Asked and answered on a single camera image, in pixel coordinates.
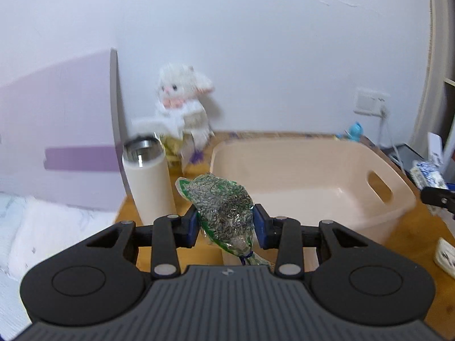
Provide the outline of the white wall socket plate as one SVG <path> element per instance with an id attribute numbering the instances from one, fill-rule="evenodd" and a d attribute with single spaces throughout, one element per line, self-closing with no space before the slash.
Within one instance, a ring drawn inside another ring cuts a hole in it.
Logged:
<path id="1" fill-rule="evenodd" d="M 359 115 L 382 117 L 390 95 L 372 89 L 358 88 L 355 92 L 353 112 Z"/>

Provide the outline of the gold tissue box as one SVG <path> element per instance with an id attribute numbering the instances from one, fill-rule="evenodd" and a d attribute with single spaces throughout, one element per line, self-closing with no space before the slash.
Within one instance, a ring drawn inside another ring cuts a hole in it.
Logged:
<path id="1" fill-rule="evenodd" d="M 182 118 L 152 117 L 134 118 L 133 131 L 138 136 L 155 136 L 164 147 L 170 168 L 184 171 L 194 155 L 194 139 L 186 129 Z"/>

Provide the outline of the white plush bunny toy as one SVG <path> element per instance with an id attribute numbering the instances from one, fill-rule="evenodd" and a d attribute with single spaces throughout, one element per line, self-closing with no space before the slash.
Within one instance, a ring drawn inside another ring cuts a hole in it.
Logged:
<path id="1" fill-rule="evenodd" d="M 210 78 L 184 64 L 160 69 L 156 116 L 163 134 L 175 139 L 191 136 L 194 148 L 202 150 L 211 136 L 208 115 L 200 98 L 212 93 Z"/>

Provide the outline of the dark grey flat device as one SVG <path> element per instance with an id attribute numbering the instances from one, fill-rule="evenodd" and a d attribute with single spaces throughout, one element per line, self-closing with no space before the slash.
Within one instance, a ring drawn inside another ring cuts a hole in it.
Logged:
<path id="1" fill-rule="evenodd" d="M 382 149 L 382 152 L 399 168 L 403 167 L 409 172 L 416 163 L 424 162 L 425 159 L 407 144 L 398 144 L 395 147 Z"/>

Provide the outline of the purple white headboard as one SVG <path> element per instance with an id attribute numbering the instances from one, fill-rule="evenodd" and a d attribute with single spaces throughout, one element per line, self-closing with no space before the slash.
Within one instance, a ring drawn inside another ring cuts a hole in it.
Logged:
<path id="1" fill-rule="evenodd" d="M 126 195 L 117 54 L 96 52 L 1 87 L 1 191 L 115 211 Z"/>

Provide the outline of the green seed snack packet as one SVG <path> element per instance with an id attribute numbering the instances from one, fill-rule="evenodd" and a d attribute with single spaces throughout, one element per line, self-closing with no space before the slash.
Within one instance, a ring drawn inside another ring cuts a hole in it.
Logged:
<path id="1" fill-rule="evenodd" d="M 245 187 L 209 172 L 194 179 L 181 177 L 175 186 L 197 209 L 200 227 L 211 242 L 243 266 L 272 266 L 253 250 L 254 204 Z"/>

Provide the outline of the white power strip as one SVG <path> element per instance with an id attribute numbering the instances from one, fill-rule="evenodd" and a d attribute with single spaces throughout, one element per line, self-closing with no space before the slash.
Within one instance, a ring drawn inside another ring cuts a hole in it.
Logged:
<path id="1" fill-rule="evenodd" d="M 439 238 L 433 261 L 449 276 L 455 278 L 455 248 Z"/>

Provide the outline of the white bed pillow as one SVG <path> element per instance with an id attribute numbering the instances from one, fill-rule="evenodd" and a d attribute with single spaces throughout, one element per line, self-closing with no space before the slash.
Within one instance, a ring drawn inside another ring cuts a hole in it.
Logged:
<path id="1" fill-rule="evenodd" d="M 9 253 L 7 273 L 20 281 L 33 266 L 114 224 L 115 212 L 28 197 Z"/>

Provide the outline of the blue toy figurine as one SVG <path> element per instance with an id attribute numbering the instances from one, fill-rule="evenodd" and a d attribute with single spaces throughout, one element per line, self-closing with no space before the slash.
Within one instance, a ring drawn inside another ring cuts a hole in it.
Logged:
<path id="1" fill-rule="evenodd" d="M 363 133 L 362 125 L 359 122 L 355 122 L 345 131 L 343 137 L 353 142 L 361 142 Z"/>

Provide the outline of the white wooden shelf frame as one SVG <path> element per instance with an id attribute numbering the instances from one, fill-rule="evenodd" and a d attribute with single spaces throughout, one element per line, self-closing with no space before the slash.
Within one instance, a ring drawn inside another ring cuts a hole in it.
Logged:
<path id="1" fill-rule="evenodd" d="M 410 144 L 427 153 L 427 134 L 448 142 L 454 116 L 454 0 L 430 0 L 427 77 Z"/>

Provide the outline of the beige plastic storage basket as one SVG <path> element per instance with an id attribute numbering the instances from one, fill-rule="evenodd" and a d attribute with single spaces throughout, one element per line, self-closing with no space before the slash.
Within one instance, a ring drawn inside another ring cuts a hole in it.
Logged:
<path id="1" fill-rule="evenodd" d="M 332 220 L 383 244 L 416 205 L 412 189 L 371 147 L 334 138 L 221 142 L 210 172 L 245 187 L 269 216 L 303 226 Z"/>

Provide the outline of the white phone stand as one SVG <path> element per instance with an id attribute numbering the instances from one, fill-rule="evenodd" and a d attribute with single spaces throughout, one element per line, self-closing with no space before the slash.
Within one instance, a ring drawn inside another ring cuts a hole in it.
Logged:
<path id="1" fill-rule="evenodd" d="M 436 166 L 443 165 L 443 143 L 441 137 L 433 132 L 427 133 L 428 160 Z"/>

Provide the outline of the white thermos bottle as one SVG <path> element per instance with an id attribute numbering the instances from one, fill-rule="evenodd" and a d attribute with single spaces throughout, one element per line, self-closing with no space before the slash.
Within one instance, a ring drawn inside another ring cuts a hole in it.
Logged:
<path id="1" fill-rule="evenodd" d="M 154 136 L 138 136 L 123 146 L 123 169 L 130 194 L 144 225 L 177 212 L 167 157 L 161 141 Z"/>

